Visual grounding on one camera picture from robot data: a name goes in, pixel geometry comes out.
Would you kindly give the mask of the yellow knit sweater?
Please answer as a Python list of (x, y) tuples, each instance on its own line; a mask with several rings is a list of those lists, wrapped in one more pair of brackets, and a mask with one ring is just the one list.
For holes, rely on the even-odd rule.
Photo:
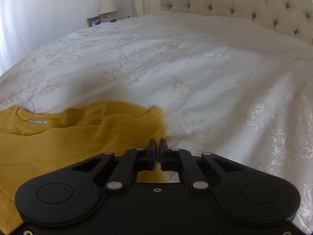
[(26, 181), (103, 152), (123, 155), (165, 138), (161, 108), (100, 101), (57, 114), (33, 114), (20, 107), (1, 112), (1, 231), (21, 224), (14, 204)]

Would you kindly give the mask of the white table lamp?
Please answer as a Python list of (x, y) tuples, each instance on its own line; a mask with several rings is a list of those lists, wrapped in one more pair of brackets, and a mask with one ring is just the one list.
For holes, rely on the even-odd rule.
[(115, 0), (100, 0), (99, 16), (102, 22), (114, 21), (118, 11)]

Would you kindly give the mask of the cream tufted headboard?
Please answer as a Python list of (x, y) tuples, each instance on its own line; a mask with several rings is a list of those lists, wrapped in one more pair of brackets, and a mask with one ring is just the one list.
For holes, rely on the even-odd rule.
[(312, 44), (312, 0), (161, 0), (161, 9), (246, 19)]

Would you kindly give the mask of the wooden picture frame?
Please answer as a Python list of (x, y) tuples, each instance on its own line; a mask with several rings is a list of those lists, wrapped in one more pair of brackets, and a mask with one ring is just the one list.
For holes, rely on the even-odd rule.
[(87, 21), (88, 27), (94, 27), (96, 25), (101, 24), (100, 16), (94, 16), (91, 18), (87, 18), (86, 21)]

